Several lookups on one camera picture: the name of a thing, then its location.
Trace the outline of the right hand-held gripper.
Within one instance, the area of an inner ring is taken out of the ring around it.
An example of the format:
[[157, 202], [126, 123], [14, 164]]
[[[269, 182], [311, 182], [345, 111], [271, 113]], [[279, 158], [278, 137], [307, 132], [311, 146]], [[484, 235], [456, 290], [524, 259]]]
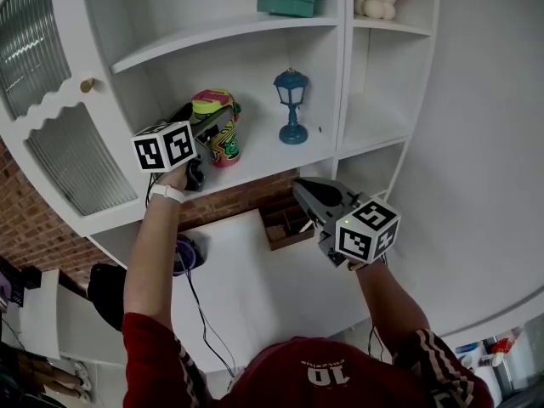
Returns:
[[[318, 246], [335, 267], [348, 259], [371, 264], [395, 243], [401, 216], [382, 199], [360, 202], [360, 195], [344, 184], [318, 177], [295, 179], [292, 191], [309, 219], [325, 224]], [[347, 211], [327, 222], [336, 207]]]

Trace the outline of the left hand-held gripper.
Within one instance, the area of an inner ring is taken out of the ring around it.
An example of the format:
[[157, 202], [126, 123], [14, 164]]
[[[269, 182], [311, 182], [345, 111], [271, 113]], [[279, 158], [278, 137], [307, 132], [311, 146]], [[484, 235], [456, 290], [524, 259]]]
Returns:
[[[190, 118], [193, 115], [193, 133]], [[177, 167], [193, 161], [203, 176], [193, 192], [212, 192], [216, 173], [209, 151], [196, 139], [213, 139], [221, 128], [235, 118], [235, 108], [226, 105], [213, 113], [193, 111], [192, 103], [178, 108], [166, 122], [146, 128], [131, 138], [142, 173], [169, 173]]]

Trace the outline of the colourful patterned can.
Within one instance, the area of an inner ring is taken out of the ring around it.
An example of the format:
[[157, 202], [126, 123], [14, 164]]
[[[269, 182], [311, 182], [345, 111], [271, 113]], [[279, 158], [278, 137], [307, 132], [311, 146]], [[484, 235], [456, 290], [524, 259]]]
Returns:
[[[196, 139], [208, 149], [212, 164], [215, 167], [225, 168], [236, 164], [240, 159], [240, 149], [236, 137], [235, 125], [239, 120], [241, 106], [233, 95], [222, 88], [209, 88], [197, 93], [191, 100], [193, 111], [201, 114], [213, 113], [226, 105], [235, 108], [235, 118], [229, 120], [213, 139]], [[193, 115], [190, 118], [193, 133]]]

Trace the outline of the white cabinet with glass door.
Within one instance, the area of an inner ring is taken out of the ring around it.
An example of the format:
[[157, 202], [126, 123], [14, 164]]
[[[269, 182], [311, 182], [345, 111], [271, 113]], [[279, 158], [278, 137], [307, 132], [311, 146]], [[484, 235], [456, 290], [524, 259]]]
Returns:
[[[439, 2], [396, 0], [393, 20], [374, 20], [355, 14], [354, 0], [316, 0], [311, 18], [261, 13], [257, 0], [125, 0], [135, 43], [113, 69], [148, 77], [156, 115], [144, 128], [205, 89], [241, 103], [241, 159], [215, 167], [205, 194], [298, 169], [388, 197], [422, 107]], [[274, 86], [290, 67], [309, 79], [297, 108], [309, 136], [295, 145], [279, 139], [289, 110]], [[143, 213], [79, 235], [122, 264]]]

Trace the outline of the person's right forearm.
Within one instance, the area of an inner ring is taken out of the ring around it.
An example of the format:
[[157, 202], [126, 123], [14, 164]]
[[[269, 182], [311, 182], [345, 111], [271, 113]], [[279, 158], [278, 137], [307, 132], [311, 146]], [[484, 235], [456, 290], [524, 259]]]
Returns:
[[427, 316], [381, 259], [354, 272], [379, 337], [390, 354], [399, 352], [412, 333], [430, 329]]

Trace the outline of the person's left forearm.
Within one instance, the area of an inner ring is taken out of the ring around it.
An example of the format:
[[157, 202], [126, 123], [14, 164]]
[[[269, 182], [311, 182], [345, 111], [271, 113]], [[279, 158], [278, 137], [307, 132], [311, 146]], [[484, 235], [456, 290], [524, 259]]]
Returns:
[[154, 194], [146, 208], [124, 286], [124, 311], [172, 328], [173, 266], [181, 203]]

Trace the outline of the white table top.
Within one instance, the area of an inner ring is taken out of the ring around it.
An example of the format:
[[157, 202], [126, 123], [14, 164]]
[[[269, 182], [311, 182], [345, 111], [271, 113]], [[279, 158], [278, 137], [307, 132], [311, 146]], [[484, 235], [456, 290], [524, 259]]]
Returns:
[[204, 372], [244, 366], [292, 337], [329, 337], [365, 320], [356, 275], [335, 268], [317, 240], [271, 251], [258, 211], [186, 232], [206, 254], [173, 280], [173, 329]]

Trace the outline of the purple round fan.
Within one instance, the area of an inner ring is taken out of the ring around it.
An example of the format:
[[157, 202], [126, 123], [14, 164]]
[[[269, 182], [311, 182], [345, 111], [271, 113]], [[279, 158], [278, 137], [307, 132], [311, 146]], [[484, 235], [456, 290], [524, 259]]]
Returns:
[[187, 275], [206, 262], [206, 254], [186, 235], [177, 234], [174, 253], [173, 276]]

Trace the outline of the white wristband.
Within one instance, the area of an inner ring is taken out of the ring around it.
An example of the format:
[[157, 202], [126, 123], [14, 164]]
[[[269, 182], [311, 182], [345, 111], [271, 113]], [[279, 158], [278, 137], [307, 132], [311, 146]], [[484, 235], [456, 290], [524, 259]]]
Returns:
[[175, 200], [179, 203], [183, 203], [185, 200], [184, 193], [173, 188], [170, 185], [154, 184], [150, 189], [150, 196], [162, 196], [167, 199]]

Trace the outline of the teal miniature street lantern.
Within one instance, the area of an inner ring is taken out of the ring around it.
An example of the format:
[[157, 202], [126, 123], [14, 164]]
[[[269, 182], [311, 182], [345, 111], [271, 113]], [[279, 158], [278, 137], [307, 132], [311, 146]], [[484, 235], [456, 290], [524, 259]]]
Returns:
[[280, 102], [289, 110], [288, 123], [279, 132], [280, 141], [287, 145], [300, 145], [308, 139], [308, 131], [298, 122], [297, 115], [297, 108], [304, 102], [308, 85], [309, 79], [291, 67], [275, 78], [274, 86]]

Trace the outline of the ribbed glass cabinet door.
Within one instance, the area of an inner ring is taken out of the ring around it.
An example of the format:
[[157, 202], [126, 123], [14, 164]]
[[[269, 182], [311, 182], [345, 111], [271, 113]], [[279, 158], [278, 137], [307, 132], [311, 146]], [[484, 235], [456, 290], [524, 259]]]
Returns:
[[0, 137], [80, 235], [143, 212], [131, 138], [156, 102], [143, 70], [113, 69], [134, 43], [125, 0], [0, 0]]

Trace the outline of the black backpack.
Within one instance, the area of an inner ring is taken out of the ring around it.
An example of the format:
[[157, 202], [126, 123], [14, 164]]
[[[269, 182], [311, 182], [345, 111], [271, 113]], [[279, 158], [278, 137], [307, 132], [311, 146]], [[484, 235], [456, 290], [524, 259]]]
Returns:
[[87, 295], [100, 317], [122, 331], [123, 293], [127, 271], [121, 266], [97, 263], [91, 268]]

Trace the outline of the white bubble vase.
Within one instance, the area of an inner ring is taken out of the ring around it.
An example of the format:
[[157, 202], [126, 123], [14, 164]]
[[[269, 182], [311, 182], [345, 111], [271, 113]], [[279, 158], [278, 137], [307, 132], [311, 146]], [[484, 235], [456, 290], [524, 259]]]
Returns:
[[354, 13], [374, 20], [393, 20], [396, 0], [354, 0]]

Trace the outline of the white side table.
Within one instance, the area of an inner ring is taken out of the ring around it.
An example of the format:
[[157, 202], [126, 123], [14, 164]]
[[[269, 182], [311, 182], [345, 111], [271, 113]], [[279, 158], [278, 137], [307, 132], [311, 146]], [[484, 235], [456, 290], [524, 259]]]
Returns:
[[33, 354], [124, 366], [122, 334], [87, 299], [59, 284], [57, 269], [42, 273], [41, 286], [27, 290], [23, 306], [11, 305], [3, 340]]

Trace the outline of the perforated file holder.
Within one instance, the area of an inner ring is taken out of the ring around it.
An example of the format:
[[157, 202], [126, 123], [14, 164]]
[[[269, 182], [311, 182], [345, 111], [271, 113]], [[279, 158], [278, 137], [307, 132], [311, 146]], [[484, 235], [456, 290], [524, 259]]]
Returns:
[[0, 297], [18, 307], [24, 306], [25, 285], [22, 275], [12, 264], [0, 256]]

